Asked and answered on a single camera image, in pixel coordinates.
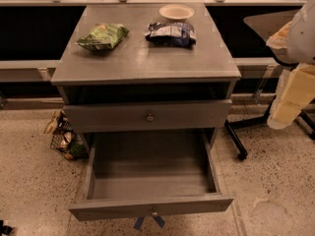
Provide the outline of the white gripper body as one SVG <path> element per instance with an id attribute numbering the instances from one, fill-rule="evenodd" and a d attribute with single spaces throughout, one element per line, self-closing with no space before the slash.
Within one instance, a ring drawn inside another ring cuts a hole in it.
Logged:
<path id="1" fill-rule="evenodd" d="M 277 32 L 271 35 L 266 45 L 272 50 L 274 58 L 282 65 L 293 65 L 296 61 L 287 54 L 287 39 L 291 22 L 281 27 Z"/>

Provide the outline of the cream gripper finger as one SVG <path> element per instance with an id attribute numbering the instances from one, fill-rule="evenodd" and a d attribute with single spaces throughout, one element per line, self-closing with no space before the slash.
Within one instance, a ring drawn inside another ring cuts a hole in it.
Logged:
<path id="1" fill-rule="evenodd" d="M 288 77 L 281 104 L 304 108 L 315 98 L 315 65 L 301 63 Z"/>
<path id="2" fill-rule="evenodd" d="M 292 124 L 300 112 L 299 104 L 276 100 L 272 103 L 267 125 L 275 130 L 284 129 Z"/>

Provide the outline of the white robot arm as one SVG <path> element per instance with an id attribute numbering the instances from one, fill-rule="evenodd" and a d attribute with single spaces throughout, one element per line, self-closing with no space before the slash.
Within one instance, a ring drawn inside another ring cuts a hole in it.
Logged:
<path id="1" fill-rule="evenodd" d="M 274 49 L 287 49 L 289 58 L 298 65 L 283 71 L 272 103 L 267 124 L 272 129 L 284 129 L 315 98 L 315 0 L 308 0 L 284 25 L 267 40 Z"/>

